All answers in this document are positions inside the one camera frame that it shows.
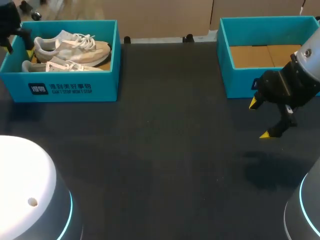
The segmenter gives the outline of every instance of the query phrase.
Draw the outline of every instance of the teal box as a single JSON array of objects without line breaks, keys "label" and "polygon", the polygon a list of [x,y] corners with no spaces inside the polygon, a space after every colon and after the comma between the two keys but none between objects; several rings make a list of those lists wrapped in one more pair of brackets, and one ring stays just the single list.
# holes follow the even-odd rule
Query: teal box
[{"label": "teal box", "polygon": [[236,68],[231,46],[303,45],[317,30],[313,16],[267,16],[221,18],[217,33],[217,56],[228,98],[252,98],[255,78],[280,67]]},{"label": "teal box", "polygon": [[[13,53],[7,53],[0,68],[0,78],[17,103],[34,102],[114,102],[117,100],[121,43],[116,20],[26,21],[31,37],[55,37],[61,30],[72,34],[90,34],[96,41],[112,46],[109,71],[96,72],[21,72],[22,62],[29,60],[24,42],[16,36]],[[34,94],[32,87],[45,87],[45,94]]]}]

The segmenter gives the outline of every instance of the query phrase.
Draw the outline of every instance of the white sneaker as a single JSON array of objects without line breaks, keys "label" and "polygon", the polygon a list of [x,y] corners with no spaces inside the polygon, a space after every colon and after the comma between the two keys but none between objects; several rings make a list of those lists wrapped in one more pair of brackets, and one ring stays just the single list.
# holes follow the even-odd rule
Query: white sneaker
[{"label": "white sneaker", "polygon": [[30,61],[24,61],[22,63],[22,72],[34,73],[34,72],[80,72],[80,71],[103,71],[100,68],[92,66],[84,66],[73,61],[64,61],[54,56],[50,61],[46,63],[32,63]]},{"label": "white sneaker", "polygon": [[107,42],[95,41],[94,36],[79,33],[71,34],[62,30],[56,37],[34,39],[35,55],[41,63],[50,61],[53,56],[84,66],[94,67],[110,54]]}]

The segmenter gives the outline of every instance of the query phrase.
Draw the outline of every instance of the background wall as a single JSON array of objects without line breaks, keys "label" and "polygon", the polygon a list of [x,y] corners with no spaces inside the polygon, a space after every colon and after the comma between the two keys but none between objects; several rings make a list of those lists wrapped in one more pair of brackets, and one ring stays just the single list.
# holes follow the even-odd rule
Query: background wall
[{"label": "background wall", "polygon": [[120,36],[132,38],[207,35],[213,5],[213,0],[47,0],[42,6],[39,1],[27,0],[42,20],[118,20]]},{"label": "background wall", "polygon": [[104,0],[104,15],[117,19],[120,35],[133,38],[208,34],[213,0]]},{"label": "background wall", "polygon": [[[211,30],[223,17],[299,15],[303,0],[214,0]],[[306,0],[302,15],[320,16],[320,0]]]}]

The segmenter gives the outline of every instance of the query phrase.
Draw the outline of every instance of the black tabletop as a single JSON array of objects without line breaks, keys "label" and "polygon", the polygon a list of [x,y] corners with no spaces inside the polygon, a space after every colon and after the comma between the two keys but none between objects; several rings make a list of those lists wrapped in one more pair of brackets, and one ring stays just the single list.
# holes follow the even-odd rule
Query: black tabletop
[{"label": "black tabletop", "polygon": [[122,46],[117,102],[0,94],[0,134],[52,157],[84,240],[285,240],[286,202],[320,156],[320,98],[297,128],[259,139],[278,110],[226,98],[213,42]]}]

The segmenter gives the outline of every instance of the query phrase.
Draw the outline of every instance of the box with shoes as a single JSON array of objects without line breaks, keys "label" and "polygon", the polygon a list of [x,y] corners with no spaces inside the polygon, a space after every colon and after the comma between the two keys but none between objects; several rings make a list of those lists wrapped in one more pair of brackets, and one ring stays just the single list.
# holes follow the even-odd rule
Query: box with shoes
[{"label": "box with shoes", "polygon": [[32,53],[21,37],[0,68],[18,103],[117,100],[121,44],[116,20],[30,21]]}]

